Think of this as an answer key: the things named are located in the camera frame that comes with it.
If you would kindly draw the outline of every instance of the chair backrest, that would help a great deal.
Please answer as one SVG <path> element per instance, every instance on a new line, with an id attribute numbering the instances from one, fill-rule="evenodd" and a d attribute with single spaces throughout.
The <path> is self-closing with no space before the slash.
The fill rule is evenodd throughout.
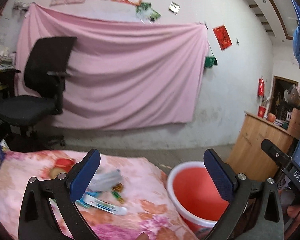
<path id="1" fill-rule="evenodd" d="M 37 91 L 43 98 L 54 98 L 58 92 L 58 79 L 48 71 L 65 72 L 77 37 L 51 37 L 37 40 L 26 64 L 26 87 Z"/>

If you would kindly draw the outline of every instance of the wooden dresser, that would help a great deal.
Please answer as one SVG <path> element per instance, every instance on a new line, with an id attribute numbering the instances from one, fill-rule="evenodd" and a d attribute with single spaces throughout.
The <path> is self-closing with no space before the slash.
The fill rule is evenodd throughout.
<path id="1" fill-rule="evenodd" d="M 257 181 L 264 181 L 275 175 L 278 167 L 261 149 L 264 139 L 269 139 L 287 153 L 294 137 L 266 119 L 246 113 L 237 142 L 226 161 L 234 172 L 244 173 L 249 179 Z"/>

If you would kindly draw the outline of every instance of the red bag hanging on wall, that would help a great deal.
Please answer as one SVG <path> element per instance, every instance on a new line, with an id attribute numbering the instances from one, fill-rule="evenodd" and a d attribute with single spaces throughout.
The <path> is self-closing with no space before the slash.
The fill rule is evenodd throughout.
<path id="1" fill-rule="evenodd" d="M 259 85 L 258 85 L 258 96 L 263 97 L 265 95 L 265 82 L 263 78 L 259 78 Z"/>

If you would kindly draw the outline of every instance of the toothpaste tube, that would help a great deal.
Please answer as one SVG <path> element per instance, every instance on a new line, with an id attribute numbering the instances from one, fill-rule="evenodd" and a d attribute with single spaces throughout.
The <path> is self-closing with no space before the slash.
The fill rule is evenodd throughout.
<path id="1" fill-rule="evenodd" d="M 85 195 L 83 197 L 83 201 L 88 205 L 99 208 L 103 211 L 109 212 L 109 213 L 114 214 L 114 215 L 125 216 L 128 213 L 128 209 L 125 208 L 125 207 L 119 207 L 119 206 L 111 205 L 107 202 L 99 200 L 99 199 L 97 199 L 93 196 L 90 196 L 90 195 Z"/>

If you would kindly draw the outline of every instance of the bed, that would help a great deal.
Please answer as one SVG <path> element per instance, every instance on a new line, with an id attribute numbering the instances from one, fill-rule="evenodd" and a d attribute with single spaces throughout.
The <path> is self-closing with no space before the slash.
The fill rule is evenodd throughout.
<path id="1" fill-rule="evenodd" d="M 30 177 L 50 179 L 58 173 L 57 160 L 80 162 L 86 155 L 75 151 L 8 151 L 0 167 L 0 221 L 13 239 L 18 239 L 18 220 L 23 194 Z M 135 240 L 142 232 L 151 240 L 197 239 L 183 222 L 165 189 L 166 174 L 145 158 L 122 158 L 101 154 L 104 171 L 120 169 L 123 176 L 126 216 L 116 216 L 94 207 L 78 208 L 101 240 Z M 121 205 L 111 193 L 102 200 Z M 53 200 L 51 206 L 62 232 L 71 234 Z"/>

